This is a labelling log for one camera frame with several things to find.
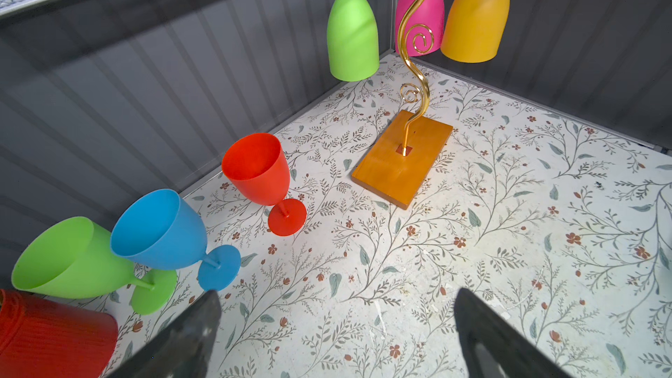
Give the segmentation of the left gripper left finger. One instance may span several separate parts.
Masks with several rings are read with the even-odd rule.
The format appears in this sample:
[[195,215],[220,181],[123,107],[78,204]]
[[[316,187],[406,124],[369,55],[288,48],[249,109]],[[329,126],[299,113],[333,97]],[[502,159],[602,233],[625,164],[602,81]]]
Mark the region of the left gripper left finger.
[[208,290],[109,377],[205,377],[222,317],[218,292]]

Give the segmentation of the gold rack with orange base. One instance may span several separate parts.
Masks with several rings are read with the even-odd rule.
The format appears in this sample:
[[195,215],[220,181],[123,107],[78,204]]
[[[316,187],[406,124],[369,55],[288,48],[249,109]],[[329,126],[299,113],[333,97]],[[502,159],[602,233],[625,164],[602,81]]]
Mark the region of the gold rack with orange base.
[[402,85],[400,93],[412,103],[419,102],[419,108],[414,113],[401,111],[351,175],[353,182],[402,209],[413,201],[453,132],[453,126],[426,117],[429,81],[408,54],[406,26],[423,1],[415,0],[407,10],[397,35],[400,57],[418,78],[417,84]]

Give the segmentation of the blue wine glass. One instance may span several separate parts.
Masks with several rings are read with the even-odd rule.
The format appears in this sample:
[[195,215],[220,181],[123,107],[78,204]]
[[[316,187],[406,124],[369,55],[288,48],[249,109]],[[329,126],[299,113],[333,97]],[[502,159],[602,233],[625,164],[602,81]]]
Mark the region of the blue wine glass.
[[151,269],[175,271],[199,263],[199,286],[220,292],[242,267],[232,245],[208,250],[208,235],[199,214],[177,192],[160,189],[141,197],[118,219],[111,233],[113,253]]

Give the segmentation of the red wine glass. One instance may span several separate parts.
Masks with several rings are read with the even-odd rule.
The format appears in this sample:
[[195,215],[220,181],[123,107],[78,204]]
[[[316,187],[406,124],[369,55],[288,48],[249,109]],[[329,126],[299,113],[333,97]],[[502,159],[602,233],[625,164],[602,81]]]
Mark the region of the red wine glass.
[[305,225],[306,206],[287,197],[290,168],[275,136],[255,133],[235,142],[222,159],[222,172],[248,200],[271,208],[273,234],[292,236]]

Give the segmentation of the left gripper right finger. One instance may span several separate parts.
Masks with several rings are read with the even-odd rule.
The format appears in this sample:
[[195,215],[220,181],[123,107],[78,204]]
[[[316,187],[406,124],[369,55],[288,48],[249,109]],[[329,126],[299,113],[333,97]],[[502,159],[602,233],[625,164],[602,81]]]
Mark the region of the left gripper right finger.
[[467,288],[453,307],[470,377],[567,377],[485,302]]

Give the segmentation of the yellow wine glass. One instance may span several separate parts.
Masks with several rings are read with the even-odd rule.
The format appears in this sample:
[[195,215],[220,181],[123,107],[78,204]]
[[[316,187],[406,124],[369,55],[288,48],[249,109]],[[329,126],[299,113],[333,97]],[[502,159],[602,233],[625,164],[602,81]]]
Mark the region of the yellow wine glass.
[[440,50],[462,63],[483,63],[498,53],[510,0],[454,0]]

